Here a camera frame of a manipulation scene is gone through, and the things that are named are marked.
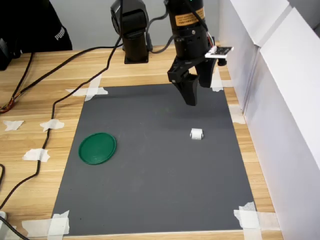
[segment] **green lid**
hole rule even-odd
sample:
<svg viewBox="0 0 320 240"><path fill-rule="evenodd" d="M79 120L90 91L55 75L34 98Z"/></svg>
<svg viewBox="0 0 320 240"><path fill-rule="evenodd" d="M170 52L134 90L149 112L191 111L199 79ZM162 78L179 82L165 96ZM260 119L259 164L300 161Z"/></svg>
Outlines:
<svg viewBox="0 0 320 240"><path fill-rule="evenodd" d="M88 136L79 147L79 157L86 164L98 165L108 161L117 148L116 139L104 132Z"/></svg>

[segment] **orange label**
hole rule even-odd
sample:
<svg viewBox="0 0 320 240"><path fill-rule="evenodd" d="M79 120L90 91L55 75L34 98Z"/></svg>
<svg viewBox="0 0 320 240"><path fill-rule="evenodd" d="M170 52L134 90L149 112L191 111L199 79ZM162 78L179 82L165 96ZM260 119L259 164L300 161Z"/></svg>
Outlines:
<svg viewBox="0 0 320 240"><path fill-rule="evenodd" d="M200 18L205 19L205 8L204 7L197 10L196 13L199 15ZM199 21L196 18L196 16L191 12L188 14L175 16L175 22L178 27L182 27L182 26L188 26L188 25L195 24Z"/></svg>

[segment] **masking tape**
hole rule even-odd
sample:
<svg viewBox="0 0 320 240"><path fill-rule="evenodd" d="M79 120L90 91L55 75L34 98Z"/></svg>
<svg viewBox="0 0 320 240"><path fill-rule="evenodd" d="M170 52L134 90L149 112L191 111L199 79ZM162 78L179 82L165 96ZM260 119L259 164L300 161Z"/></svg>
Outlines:
<svg viewBox="0 0 320 240"><path fill-rule="evenodd" d="M5 226L7 228L7 233L5 236L5 240L19 240L20 237L18 237L13 231L11 231L7 226Z"/></svg>
<svg viewBox="0 0 320 240"><path fill-rule="evenodd" d="M22 221L22 227L28 232L28 238L47 238L48 240L62 240L69 234L69 211L54 214L51 219Z"/></svg>
<svg viewBox="0 0 320 240"><path fill-rule="evenodd" d="M230 104L229 111L230 111L233 123L246 124L245 117L242 114L239 104Z"/></svg>
<svg viewBox="0 0 320 240"><path fill-rule="evenodd" d="M277 215L273 212L257 212L254 202L239 206L239 210L233 213L243 228L245 240L262 240L261 230L281 230Z"/></svg>
<svg viewBox="0 0 320 240"><path fill-rule="evenodd" d="M90 82L89 88L80 88L76 91L72 96L80 97L85 96L84 101L87 102L91 100L95 95L108 95L108 91L106 91L103 87L100 86L102 75L100 74L95 79ZM69 93L73 92L74 89L66 89Z"/></svg>
<svg viewBox="0 0 320 240"><path fill-rule="evenodd" d="M43 131L47 131L48 129L62 129L65 124L58 119L51 119L50 121L43 122L40 124L43 127Z"/></svg>
<svg viewBox="0 0 320 240"><path fill-rule="evenodd" d="M215 68L214 73L212 74L211 88L214 92L219 92L224 89L218 67Z"/></svg>
<svg viewBox="0 0 320 240"><path fill-rule="evenodd" d="M24 121L3 121L3 123L6 125L5 131L15 131L20 128Z"/></svg>
<svg viewBox="0 0 320 240"><path fill-rule="evenodd" d="M31 149L25 153L25 155L22 157L22 160L27 161L38 161L41 162L48 162L50 156L48 155L48 150L38 148L38 149Z"/></svg>

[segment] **wooden table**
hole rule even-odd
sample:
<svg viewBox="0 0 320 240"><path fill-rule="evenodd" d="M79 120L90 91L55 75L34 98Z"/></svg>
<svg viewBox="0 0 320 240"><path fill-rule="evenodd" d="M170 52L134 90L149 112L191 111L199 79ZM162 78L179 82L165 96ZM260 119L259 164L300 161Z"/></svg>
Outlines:
<svg viewBox="0 0 320 240"><path fill-rule="evenodd" d="M0 115L0 163L6 167L0 191L1 203L18 182L35 173L37 163L22 160L22 157L30 149L42 147L46 132L43 132L40 124L50 120L53 102L68 94L66 89L76 88L103 69L107 64L110 52L109 49L95 50L75 59L24 94L13 110ZM75 51L37 53L24 86L41 77L73 54ZM102 74L100 86L167 84L169 83L167 71L171 67L175 55L175 48L170 46L162 54L151 54L148 64L125 65L124 53L118 49L112 58L109 70ZM10 99L25 71L29 58L30 54L23 54L19 59L13 60L6 71L0 72L0 105ZM219 67L219 70L222 80L230 80L227 67ZM225 88L224 91L228 104L239 104L233 88ZM64 122L65 126L51 132L47 146L50 155L49 161L41 164L40 173L36 178L24 183L15 191L2 210L8 213L9 222L17 226L17 229L24 235L27 235L27 232L22 228L22 221L51 217L84 98L84 96L72 96L57 105L55 118ZM3 121L20 120L25 122L18 130L5 131L6 126ZM273 204L248 127L246 124L234 123L234 128L257 210L273 213ZM263 231L262 236L264 240L283 239L280 231ZM236 230L65 237L65 239L76 238L95 240L242 240L244 235L242 230Z"/></svg>

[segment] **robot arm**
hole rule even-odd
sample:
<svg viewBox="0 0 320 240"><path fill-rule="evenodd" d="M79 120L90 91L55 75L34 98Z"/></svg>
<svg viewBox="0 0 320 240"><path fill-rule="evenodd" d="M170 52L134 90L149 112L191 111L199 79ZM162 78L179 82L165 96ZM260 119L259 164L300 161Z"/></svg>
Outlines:
<svg viewBox="0 0 320 240"><path fill-rule="evenodd" d="M211 87L212 74L217 60L219 66L226 65L225 58L232 47L217 47L214 46L214 40L213 42L209 40L211 36L206 25L203 0L165 0L164 4L166 14L151 20L150 23L154 20L162 20L169 15L176 57L167 73L168 78L179 90L185 103L195 106L197 105L198 82L201 87ZM117 0L111 7L112 22L117 33L120 32L119 8L120 0ZM142 0L124 1L122 39L126 63L148 62L145 37L146 27L150 26L148 22L146 6ZM193 67L197 75L189 72L189 69Z"/></svg>

